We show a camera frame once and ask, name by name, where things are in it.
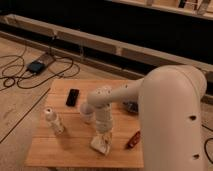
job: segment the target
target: electronic device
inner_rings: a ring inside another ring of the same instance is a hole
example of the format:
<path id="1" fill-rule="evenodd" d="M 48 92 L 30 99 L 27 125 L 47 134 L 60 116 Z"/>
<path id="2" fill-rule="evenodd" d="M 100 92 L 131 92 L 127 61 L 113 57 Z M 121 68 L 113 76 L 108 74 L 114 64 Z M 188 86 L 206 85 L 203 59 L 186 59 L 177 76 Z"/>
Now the electronic device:
<path id="1" fill-rule="evenodd" d="M 49 55 L 48 53 L 44 53 L 38 59 L 31 62 L 27 66 L 27 71 L 29 71 L 33 74 L 36 74 L 36 75 L 40 74 L 49 65 L 51 65 L 54 61 L 55 61 L 55 58 L 52 55 Z"/>
<path id="2" fill-rule="evenodd" d="M 79 90 L 78 89 L 71 89 L 69 95 L 67 97 L 67 106 L 75 106 L 77 98 L 78 98 Z"/>

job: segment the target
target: white bottle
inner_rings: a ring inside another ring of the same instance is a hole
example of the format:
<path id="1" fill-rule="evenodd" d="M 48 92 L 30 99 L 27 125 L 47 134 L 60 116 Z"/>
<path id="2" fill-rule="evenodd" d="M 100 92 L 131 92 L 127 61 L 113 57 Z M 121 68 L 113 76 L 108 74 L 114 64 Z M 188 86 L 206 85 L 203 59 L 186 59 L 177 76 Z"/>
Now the white bottle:
<path id="1" fill-rule="evenodd" d="M 45 119 L 50 123 L 55 134 L 61 134 L 64 131 L 64 126 L 61 123 L 60 117 L 51 108 L 44 110 Z"/>

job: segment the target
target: white object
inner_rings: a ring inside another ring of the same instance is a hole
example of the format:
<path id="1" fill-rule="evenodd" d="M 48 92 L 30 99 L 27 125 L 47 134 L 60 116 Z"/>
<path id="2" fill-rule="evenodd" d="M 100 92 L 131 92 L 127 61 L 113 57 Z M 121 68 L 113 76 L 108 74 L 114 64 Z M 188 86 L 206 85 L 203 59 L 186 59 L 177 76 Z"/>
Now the white object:
<path id="1" fill-rule="evenodd" d="M 87 102 L 81 104 L 79 112 L 85 123 L 90 124 L 93 121 L 94 110 Z"/>
<path id="2" fill-rule="evenodd" d="M 198 69 L 164 66 L 108 93 L 93 91 L 87 100 L 99 110 L 138 101 L 145 171 L 205 171 L 200 99 L 206 87 Z"/>
<path id="3" fill-rule="evenodd" d="M 51 108 L 44 110 L 45 119 L 50 124 L 55 134 L 61 134 L 64 131 L 64 126 L 61 123 L 61 119 Z"/>
<path id="4" fill-rule="evenodd" d="M 104 134 L 99 134 L 93 137 L 91 147 L 100 153 L 107 155 L 110 151 L 112 143 L 112 132 L 108 131 Z"/>

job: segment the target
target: charger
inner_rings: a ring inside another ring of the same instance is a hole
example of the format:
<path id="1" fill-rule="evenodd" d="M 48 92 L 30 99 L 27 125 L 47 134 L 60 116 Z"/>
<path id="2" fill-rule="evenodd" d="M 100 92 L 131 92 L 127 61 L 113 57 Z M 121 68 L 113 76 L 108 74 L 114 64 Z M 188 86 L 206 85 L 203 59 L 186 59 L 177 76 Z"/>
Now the charger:
<path id="1" fill-rule="evenodd" d="M 40 74 L 45 69 L 45 64 L 39 61 L 33 61 L 27 66 L 27 71 L 33 74 Z"/>

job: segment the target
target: power cord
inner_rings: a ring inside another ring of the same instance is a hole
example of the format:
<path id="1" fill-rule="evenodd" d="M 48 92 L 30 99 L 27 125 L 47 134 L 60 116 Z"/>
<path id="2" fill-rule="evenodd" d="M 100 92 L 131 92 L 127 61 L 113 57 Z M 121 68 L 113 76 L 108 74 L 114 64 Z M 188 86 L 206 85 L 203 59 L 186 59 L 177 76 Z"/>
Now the power cord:
<path id="1" fill-rule="evenodd" d="M 71 63 L 69 63 L 69 62 L 63 62 L 63 63 L 68 63 L 68 64 L 70 64 L 70 66 L 67 67 L 66 69 L 64 69 L 64 70 L 62 70 L 62 71 L 60 71 L 60 72 L 58 72 L 58 73 L 54 73 L 54 72 L 53 72 L 53 75 L 50 76 L 49 78 L 43 80 L 43 81 L 40 82 L 39 84 L 36 84 L 36 85 L 33 85 L 33 86 L 29 86 L 29 87 L 26 87 L 26 86 L 22 86 L 22 85 L 21 85 L 21 82 L 24 81 L 24 80 L 26 80 L 26 78 L 24 77 L 24 74 L 26 73 L 26 71 L 25 71 L 25 72 L 21 75 L 21 77 L 18 78 L 17 87 L 19 87 L 20 89 L 33 89 L 33 88 L 36 88 L 36 87 L 38 87 L 38 86 L 41 86 L 42 84 L 46 83 L 48 80 L 50 80 L 50 79 L 52 79 L 52 78 L 54 78 L 54 77 L 56 77 L 56 76 L 58 76 L 58 77 L 60 77 L 60 78 L 68 78 L 68 77 L 70 78 L 70 77 L 74 77 L 75 75 L 77 75 L 77 74 L 80 72 L 80 67 L 79 67 L 78 65 L 74 64 L 73 59 L 68 58 L 68 57 L 61 57 L 60 59 L 69 59 L 69 60 L 71 60 Z M 73 67 L 73 65 L 75 65 L 75 66 L 77 67 L 77 71 L 76 71 L 74 74 L 72 74 L 72 75 L 70 75 L 70 76 L 68 76 L 68 77 L 61 76 L 61 74 L 63 74 L 64 72 L 70 70 L 70 69 Z"/>
<path id="2" fill-rule="evenodd" d="M 32 107 L 23 115 L 23 117 L 13 126 L 13 128 L 0 140 L 0 144 L 13 132 L 22 120 L 38 105 L 38 103 L 47 95 L 50 89 L 46 90 L 43 95 L 32 105 Z"/>
<path id="3" fill-rule="evenodd" d="M 207 156 L 209 162 L 210 162 L 211 164 L 213 164 L 213 159 L 211 159 L 211 157 L 210 157 L 210 155 L 209 155 L 209 153 L 208 153 L 208 150 L 207 150 L 207 146 L 208 146 L 208 143 L 209 143 L 210 141 L 213 141 L 213 138 L 209 138 L 209 139 L 207 139 L 207 140 L 205 141 L 205 143 L 204 143 L 204 152 L 205 152 L 205 154 L 206 154 L 206 156 Z"/>
<path id="4" fill-rule="evenodd" d="M 207 129 L 207 130 L 210 131 L 210 132 L 213 132 L 213 129 L 209 128 L 208 126 L 206 126 L 206 125 L 204 125 L 204 124 L 202 124 L 202 127 L 205 128 L 205 129 Z M 209 155 L 209 152 L 208 152 L 208 149 L 207 149 L 208 143 L 209 143 L 210 141 L 213 141 L 213 138 L 208 138 L 208 139 L 204 142 L 204 152 L 205 152 L 205 155 L 206 155 L 207 159 L 209 160 L 209 162 L 210 162 L 211 164 L 213 164 L 213 160 L 211 159 L 211 157 L 210 157 L 210 155 Z"/>

